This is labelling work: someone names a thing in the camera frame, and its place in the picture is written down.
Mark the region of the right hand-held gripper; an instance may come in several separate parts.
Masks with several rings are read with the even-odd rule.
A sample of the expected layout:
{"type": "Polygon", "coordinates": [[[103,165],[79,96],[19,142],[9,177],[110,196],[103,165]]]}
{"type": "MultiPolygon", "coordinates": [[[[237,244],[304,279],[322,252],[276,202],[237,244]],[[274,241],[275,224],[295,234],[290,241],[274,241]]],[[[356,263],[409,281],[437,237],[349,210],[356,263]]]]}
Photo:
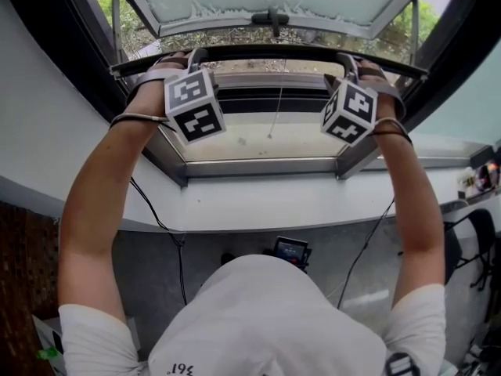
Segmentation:
{"type": "Polygon", "coordinates": [[[355,57],[338,53],[336,58],[344,68],[344,77],[324,75],[330,98],[322,111],[321,133],[355,146],[374,129],[377,92],[362,86],[355,57]]]}

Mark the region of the person's right hand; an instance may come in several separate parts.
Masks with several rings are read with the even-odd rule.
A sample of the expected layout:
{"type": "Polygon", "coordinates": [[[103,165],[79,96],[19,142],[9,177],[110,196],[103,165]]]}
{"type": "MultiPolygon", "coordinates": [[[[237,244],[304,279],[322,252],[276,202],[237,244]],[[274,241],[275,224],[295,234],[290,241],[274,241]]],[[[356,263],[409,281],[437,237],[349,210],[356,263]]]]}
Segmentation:
{"type": "Polygon", "coordinates": [[[402,120],[406,109],[399,91],[394,87],[378,65],[368,60],[356,61],[359,85],[371,88],[378,94],[377,119],[402,120]]]}

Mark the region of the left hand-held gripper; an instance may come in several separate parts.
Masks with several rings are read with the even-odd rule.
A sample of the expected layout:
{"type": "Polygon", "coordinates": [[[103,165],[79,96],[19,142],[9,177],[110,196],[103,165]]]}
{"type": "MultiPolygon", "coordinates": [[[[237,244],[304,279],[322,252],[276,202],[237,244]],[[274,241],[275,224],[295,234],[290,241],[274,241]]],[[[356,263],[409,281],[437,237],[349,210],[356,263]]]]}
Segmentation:
{"type": "Polygon", "coordinates": [[[194,49],[187,68],[164,83],[166,118],[185,145],[226,131],[214,74],[201,65],[207,57],[206,49],[194,49]]]}

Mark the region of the person's left hand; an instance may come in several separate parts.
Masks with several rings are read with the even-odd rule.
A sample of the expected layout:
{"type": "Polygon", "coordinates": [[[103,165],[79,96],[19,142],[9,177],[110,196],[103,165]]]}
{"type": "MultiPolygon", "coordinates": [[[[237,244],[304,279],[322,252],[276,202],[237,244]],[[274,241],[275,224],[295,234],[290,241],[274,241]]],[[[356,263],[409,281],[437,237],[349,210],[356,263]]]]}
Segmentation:
{"type": "MultiPolygon", "coordinates": [[[[182,63],[170,61],[164,58],[153,65],[147,74],[163,69],[184,70],[182,63]]],[[[149,116],[164,116],[164,81],[148,81],[136,89],[134,98],[128,103],[125,113],[145,114],[149,116]]]]}

